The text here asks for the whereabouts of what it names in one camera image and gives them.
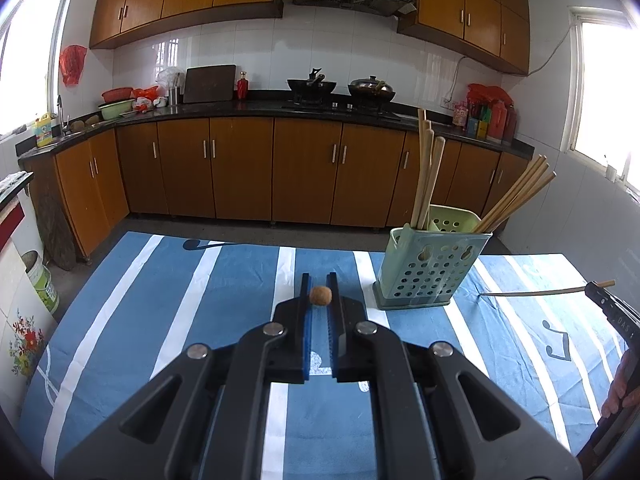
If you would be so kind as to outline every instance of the grey floor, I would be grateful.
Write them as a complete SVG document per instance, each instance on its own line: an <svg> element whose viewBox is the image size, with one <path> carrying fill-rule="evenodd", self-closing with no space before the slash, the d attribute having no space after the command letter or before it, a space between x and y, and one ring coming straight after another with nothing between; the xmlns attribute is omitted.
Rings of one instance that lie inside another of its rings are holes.
<svg viewBox="0 0 640 480"><path fill-rule="evenodd" d="M387 229L376 231L368 228L287 223L271 226L268 222L201 221L196 219L185 221L183 219L129 216L120 222L109 237L94 251L88 264L78 263L70 272L60 269L52 262L47 265L51 271L54 286L60 295L60 306L54 314L56 320L60 321L64 316L92 272L127 231L243 244L370 252L383 252L389 238ZM489 240L482 253L510 254L497 237Z"/></svg>

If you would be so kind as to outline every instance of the music note print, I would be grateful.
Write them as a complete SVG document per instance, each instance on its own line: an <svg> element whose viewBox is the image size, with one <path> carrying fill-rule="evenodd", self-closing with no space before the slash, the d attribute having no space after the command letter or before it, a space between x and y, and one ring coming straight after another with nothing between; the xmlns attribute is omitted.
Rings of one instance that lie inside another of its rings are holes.
<svg viewBox="0 0 640 480"><path fill-rule="evenodd" d="M546 346L546 354L549 357L553 357L555 359L560 359L562 361L570 361L571 356L569 355L569 334L567 332L562 332L561 330L554 330L549 325L549 322L546 319L542 320L542 326L549 330L549 332L555 332L556 334L562 334L562 350L564 351L564 355L556 355L554 354L554 350L551 348L551 345Z"/></svg>

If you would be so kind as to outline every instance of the blue tablecloth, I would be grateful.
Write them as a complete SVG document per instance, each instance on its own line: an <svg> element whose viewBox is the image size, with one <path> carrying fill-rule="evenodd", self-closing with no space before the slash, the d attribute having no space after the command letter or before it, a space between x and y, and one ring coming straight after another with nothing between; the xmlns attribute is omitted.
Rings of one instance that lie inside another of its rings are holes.
<svg viewBox="0 0 640 480"><path fill-rule="evenodd" d="M382 311L372 284L383 253L229 245L127 233L76 297L43 355L19 434L53 472L60 459L183 348L217 348L273 307L338 275L340 292L405 341L463 351L574 454L587 441L625 346L583 294L480 297L479 291L584 284L560 254L482 256L446 307ZM331 377L326 309L314 307L311 377L274 384L263 478L375 479L368 384Z"/></svg>

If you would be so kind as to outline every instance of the green plastic basket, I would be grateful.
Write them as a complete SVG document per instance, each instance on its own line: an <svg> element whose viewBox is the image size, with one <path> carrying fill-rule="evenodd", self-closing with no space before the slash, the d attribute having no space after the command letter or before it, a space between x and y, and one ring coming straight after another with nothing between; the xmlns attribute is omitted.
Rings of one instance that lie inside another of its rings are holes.
<svg viewBox="0 0 640 480"><path fill-rule="evenodd" d="M470 232L480 221L471 211L432 205L430 218L428 231L391 229L374 284L381 309L448 304L491 238Z"/></svg>

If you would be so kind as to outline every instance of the cutting board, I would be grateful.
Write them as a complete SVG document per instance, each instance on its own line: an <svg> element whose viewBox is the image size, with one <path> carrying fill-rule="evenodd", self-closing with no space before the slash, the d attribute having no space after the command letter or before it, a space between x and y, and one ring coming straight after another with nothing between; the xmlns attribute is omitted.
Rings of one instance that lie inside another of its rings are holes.
<svg viewBox="0 0 640 480"><path fill-rule="evenodd" d="M188 104L231 101L234 96L235 79L235 65L188 68L183 102Z"/></svg>

